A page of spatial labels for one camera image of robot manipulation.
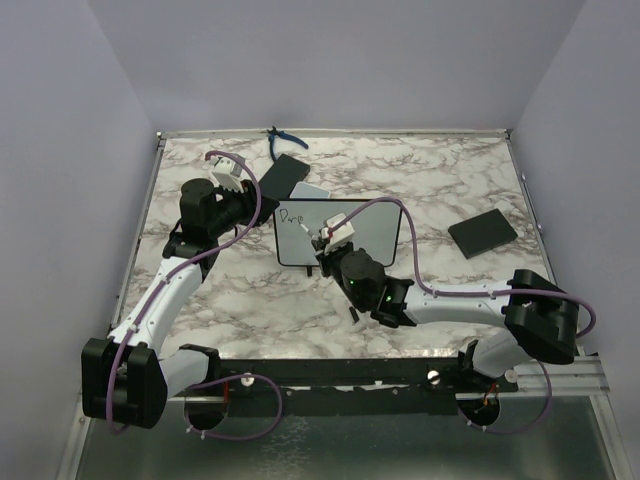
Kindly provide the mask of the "black whiteboard marker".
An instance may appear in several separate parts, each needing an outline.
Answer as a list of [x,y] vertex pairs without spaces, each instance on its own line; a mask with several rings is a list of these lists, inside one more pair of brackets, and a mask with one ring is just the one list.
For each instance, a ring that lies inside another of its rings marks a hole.
[[307,236],[309,236],[311,239],[317,239],[318,238],[317,234],[315,232],[313,232],[312,230],[310,230],[306,225],[300,224],[300,227],[303,229],[305,234]]

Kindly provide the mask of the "black marker cap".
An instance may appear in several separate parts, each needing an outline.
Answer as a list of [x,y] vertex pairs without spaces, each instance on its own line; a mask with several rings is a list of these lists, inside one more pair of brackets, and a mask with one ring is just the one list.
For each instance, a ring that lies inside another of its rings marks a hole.
[[353,324],[354,325],[357,324],[360,321],[357,310],[352,306],[352,307],[349,307],[349,312],[350,312]]

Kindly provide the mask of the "small whiteboard black frame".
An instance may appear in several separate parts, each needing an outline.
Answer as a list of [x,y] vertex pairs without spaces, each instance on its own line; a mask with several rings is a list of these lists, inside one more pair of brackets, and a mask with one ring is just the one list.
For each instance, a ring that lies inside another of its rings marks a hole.
[[[352,213],[363,205],[355,199],[291,199],[283,200],[274,212],[277,257],[285,267],[316,267],[318,262],[311,238],[300,224],[318,233],[324,221],[337,215]],[[363,248],[385,267],[396,257],[402,212],[394,203],[376,203],[351,220],[355,229],[353,244]]]

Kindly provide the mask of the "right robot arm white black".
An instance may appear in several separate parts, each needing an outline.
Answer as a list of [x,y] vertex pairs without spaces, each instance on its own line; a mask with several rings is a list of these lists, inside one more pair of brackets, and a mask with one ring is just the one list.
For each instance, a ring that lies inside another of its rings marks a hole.
[[576,356],[579,304],[537,273],[518,269],[493,284],[421,288],[386,274],[381,263],[352,242],[312,243],[323,276],[332,278],[351,305],[389,328],[440,322],[488,325],[496,333],[467,347],[459,378],[481,391],[529,360],[569,365]]

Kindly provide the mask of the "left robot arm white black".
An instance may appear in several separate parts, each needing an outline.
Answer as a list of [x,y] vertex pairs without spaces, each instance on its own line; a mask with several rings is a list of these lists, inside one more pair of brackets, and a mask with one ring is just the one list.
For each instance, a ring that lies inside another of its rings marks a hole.
[[114,434],[131,426],[150,429],[167,401],[187,389],[206,395],[221,381],[216,349],[187,344],[159,357],[174,321],[207,278],[221,251],[259,225],[277,206],[256,179],[225,190],[206,179],[181,187],[180,217],[162,251],[151,285],[126,318],[104,339],[91,338],[81,353],[82,408]]

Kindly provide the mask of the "black rectangular box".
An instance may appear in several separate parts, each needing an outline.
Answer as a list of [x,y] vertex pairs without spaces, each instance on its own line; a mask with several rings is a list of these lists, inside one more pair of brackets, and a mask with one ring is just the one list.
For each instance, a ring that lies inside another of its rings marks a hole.
[[281,154],[260,179],[262,196],[272,200],[286,200],[294,187],[310,173],[309,164],[290,155]]

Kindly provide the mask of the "small white square device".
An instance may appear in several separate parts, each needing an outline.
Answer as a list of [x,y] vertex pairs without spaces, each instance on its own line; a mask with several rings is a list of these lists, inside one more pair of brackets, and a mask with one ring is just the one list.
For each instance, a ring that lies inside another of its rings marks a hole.
[[290,199],[328,199],[331,192],[306,182],[298,182],[291,191]]

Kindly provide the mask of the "black eraser block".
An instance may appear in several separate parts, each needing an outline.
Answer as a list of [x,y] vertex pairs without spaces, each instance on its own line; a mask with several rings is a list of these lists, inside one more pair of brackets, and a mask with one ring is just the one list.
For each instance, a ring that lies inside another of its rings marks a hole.
[[448,233],[466,259],[496,249],[518,238],[499,209],[493,209],[454,224]]

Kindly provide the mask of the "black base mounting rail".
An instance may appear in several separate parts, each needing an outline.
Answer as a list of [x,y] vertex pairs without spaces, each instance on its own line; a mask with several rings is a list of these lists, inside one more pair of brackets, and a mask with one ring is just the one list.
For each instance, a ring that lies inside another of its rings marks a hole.
[[356,416],[455,415],[456,396],[479,399],[502,379],[474,372],[460,358],[223,359],[219,377],[259,375],[280,389],[283,413]]

